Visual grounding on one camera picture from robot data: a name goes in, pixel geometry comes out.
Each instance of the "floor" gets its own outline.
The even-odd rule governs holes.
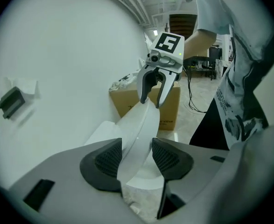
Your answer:
[[[203,73],[194,74],[190,83],[192,101],[201,111],[207,111],[219,84],[219,80],[212,80],[202,76]],[[193,133],[197,129],[204,114],[197,113],[189,108],[188,80],[182,77],[179,81],[181,97],[178,109],[175,131],[159,131],[157,137],[178,141],[188,144]],[[132,210],[146,223],[156,221],[159,209],[162,189],[143,190],[130,186],[122,186],[124,201],[130,205]]]
[[[192,91],[192,101],[200,111],[207,111],[219,85],[219,80],[211,80],[209,77],[201,76],[203,73],[193,75],[190,83]],[[178,109],[178,116],[175,131],[159,131],[157,137],[189,144],[190,139],[201,120],[204,113],[198,113],[189,108],[188,79],[182,77],[178,82],[181,87],[181,97]]]

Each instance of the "black rubber pad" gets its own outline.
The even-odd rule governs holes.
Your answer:
[[[193,167],[194,160],[188,154],[169,143],[152,139],[152,157],[166,181],[181,179]]]
[[[122,139],[87,154],[80,163],[83,178],[101,191],[121,193],[121,184],[116,179],[118,166],[122,159]]]
[[[35,211],[38,211],[46,199],[55,182],[41,179],[24,198],[24,202]]]

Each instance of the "black pants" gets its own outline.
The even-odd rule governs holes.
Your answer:
[[[192,136],[190,145],[229,150],[215,99]]]

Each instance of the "person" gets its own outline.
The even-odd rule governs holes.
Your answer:
[[[217,34],[234,37],[236,55],[190,144],[228,150],[268,126],[253,91],[274,64],[274,20],[260,0],[197,0],[197,10],[184,59],[207,50]]]

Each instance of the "printed graphic on shirt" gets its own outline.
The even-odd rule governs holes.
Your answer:
[[[256,39],[253,40],[252,30],[246,30],[246,25],[243,23],[239,26],[239,21],[243,21],[244,18],[241,17],[243,13],[241,8],[236,6],[236,1],[238,0],[219,0],[222,8],[234,23],[232,28],[235,36],[236,56],[225,72],[214,97],[229,148],[234,143],[245,141],[252,134],[268,126],[265,114],[253,91],[274,64],[272,27],[268,24],[259,24],[261,29],[254,31]],[[255,13],[259,12],[262,13],[262,8],[255,8],[250,18],[253,19]]]

